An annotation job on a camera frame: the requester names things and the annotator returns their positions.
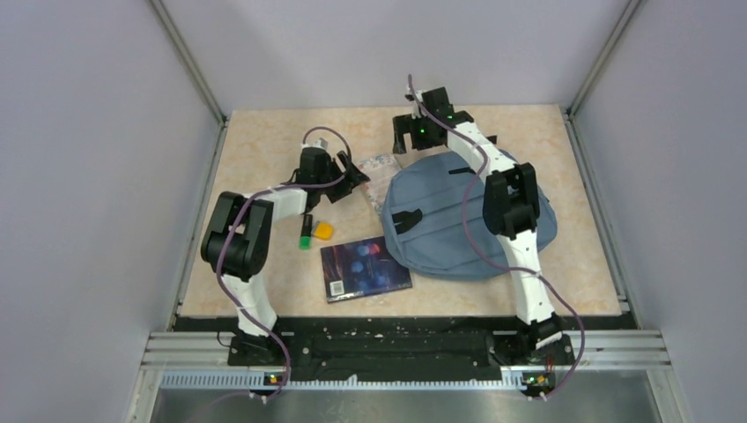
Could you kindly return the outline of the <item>floral notebook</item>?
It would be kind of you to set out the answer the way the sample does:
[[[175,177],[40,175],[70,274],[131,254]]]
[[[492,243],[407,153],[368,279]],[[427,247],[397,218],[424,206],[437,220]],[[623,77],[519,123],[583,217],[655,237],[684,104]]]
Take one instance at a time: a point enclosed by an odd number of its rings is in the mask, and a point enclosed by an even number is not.
[[[363,183],[363,192],[373,211],[380,216],[389,184],[402,167],[394,154],[386,153],[361,160],[358,169],[369,178]]]

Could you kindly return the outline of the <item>blue student backpack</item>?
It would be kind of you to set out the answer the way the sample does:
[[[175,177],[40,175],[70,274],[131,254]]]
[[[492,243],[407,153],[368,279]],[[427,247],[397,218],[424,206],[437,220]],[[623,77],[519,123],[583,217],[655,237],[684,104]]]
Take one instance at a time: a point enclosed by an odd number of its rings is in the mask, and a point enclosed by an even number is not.
[[[456,153],[420,159],[395,174],[381,208],[386,248],[428,278],[480,281],[504,274],[506,254],[485,226],[484,185]]]

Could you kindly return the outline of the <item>dark book underneath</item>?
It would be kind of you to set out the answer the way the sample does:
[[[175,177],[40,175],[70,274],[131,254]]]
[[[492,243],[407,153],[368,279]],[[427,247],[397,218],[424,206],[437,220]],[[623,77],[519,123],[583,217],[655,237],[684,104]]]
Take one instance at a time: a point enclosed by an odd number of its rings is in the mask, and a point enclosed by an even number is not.
[[[383,236],[321,248],[328,303],[413,287],[410,270],[399,264]]]

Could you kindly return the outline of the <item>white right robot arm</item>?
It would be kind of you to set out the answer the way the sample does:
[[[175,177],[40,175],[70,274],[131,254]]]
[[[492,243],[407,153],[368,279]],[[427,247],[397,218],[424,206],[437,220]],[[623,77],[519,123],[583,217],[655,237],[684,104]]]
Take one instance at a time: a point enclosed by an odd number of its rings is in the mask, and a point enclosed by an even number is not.
[[[471,183],[484,186],[483,221],[506,254],[505,268],[514,283],[521,322],[516,350],[528,363],[541,362],[563,333],[539,260],[536,170],[506,156],[468,112],[455,110],[445,88],[424,91],[409,86],[405,97],[412,110],[393,119],[393,152],[404,153],[404,138],[409,136],[414,149],[444,145],[474,171]]]

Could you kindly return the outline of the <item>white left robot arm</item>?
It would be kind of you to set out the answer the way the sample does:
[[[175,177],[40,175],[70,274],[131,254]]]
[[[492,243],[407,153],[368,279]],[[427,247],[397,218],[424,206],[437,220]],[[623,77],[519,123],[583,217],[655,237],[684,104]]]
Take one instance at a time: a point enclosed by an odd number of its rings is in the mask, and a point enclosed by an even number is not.
[[[273,330],[277,313],[263,280],[273,225],[289,217],[305,218],[322,197],[335,203],[369,180],[348,152],[331,155],[322,147],[307,146],[288,181],[250,195],[224,191],[218,196],[200,256],[236,308],[233,348],[248,349],[266,365],[277,361],[283,350]]]

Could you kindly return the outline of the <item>orange yellow eraser block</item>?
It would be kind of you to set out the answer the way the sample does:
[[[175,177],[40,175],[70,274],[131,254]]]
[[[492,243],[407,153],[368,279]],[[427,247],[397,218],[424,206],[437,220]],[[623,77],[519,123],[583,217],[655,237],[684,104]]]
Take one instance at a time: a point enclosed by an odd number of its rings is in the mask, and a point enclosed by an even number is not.
[[[334,234],[331,224],[323,221],[316,222],[312,229],[312,236],[322,241],[330,241]]]

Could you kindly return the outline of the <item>green highlighter pen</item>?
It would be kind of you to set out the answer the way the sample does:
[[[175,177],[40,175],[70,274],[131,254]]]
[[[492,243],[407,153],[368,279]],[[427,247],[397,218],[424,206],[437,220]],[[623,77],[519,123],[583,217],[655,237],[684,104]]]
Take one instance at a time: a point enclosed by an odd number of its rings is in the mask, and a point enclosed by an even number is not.
[[[302,225],[300,230],[299,248],[301,250],[308,250],[311,248],[311,238],[313,231],[314,218],[311,214],[305,213],[302,219]]]

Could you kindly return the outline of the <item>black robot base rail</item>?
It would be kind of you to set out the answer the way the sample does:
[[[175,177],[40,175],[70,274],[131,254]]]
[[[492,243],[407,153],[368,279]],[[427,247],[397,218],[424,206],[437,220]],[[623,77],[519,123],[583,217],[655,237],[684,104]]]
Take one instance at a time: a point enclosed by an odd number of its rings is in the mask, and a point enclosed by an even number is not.
[[[236,330],[228,363],[278,367],[276,381],[497,381],[503,367],[548,375],[576,369],[585,346],[574,346],[563,320],[526,325],[513,317],[281,317],[270,334]]]

